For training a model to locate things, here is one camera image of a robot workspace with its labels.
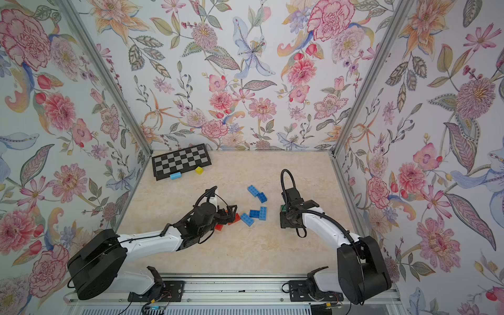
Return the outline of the light blue lego brick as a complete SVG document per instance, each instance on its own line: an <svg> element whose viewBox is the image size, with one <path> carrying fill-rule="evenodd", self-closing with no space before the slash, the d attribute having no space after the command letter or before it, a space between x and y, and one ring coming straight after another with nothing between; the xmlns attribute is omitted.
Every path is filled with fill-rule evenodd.
<svg viewBox="0 0 504 315"><path fill-rule="evenodd" d="M261 207L259 211L259 220L266 220L267 218L267 208L266 207Z"/></svg>

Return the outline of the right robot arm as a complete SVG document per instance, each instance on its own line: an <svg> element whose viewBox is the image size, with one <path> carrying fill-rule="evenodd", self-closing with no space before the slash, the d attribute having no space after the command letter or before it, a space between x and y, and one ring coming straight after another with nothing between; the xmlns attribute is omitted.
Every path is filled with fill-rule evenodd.
<svg viewBox="0 0 504 315"><path fill-rule="evenodd" d="M282 192L285 208L280 212L282 228L308 229L336 251L337 268L320 267L307 274L308 294L316 300L326 293L341 293L354 305L362 304L392 287L377 241L344 228L327 215L318 203L305 201L296 188Z"/></svg>

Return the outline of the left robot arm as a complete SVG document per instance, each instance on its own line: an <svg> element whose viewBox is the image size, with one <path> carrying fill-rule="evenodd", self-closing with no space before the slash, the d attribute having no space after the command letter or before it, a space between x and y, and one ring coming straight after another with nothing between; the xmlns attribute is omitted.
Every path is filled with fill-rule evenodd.
<svg viewBox="0 0 504 315"><path fill-rule="evenodd" d="M117 234L112 229L99 232L67 263L69 285L79 300L103 293L130 293L152 301L165 297L168 288L153 266L129 270L126 263L159 253L174 253L203 244L217 225L233 223L236 205L220 208L211 202L195 206L180 222L162 230L143 234Z"/></svg>

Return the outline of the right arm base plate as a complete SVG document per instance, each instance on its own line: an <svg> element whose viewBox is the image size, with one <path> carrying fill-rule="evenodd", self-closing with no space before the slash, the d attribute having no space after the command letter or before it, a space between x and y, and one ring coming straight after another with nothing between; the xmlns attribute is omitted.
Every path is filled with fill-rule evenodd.
<svg viewBox="0 0 504 315"><path fill-rule="evenodd" d="M344 301L342 293L325 292L315 288L315 285L308 280L290 280L285 291L291 302L324 302L338 303Z"/></svg>

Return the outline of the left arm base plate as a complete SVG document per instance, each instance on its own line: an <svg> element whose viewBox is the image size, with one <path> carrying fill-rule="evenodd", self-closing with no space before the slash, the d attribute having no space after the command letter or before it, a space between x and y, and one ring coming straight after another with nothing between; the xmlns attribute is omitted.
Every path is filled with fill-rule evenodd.
<svg viewBox="0 0 504 315"><path fill-rule="evenodd" d="M127 301L133 303L181 302L184 289L184 281L165 281L162 286L155 284L143 295L131 292Z"/></svg>

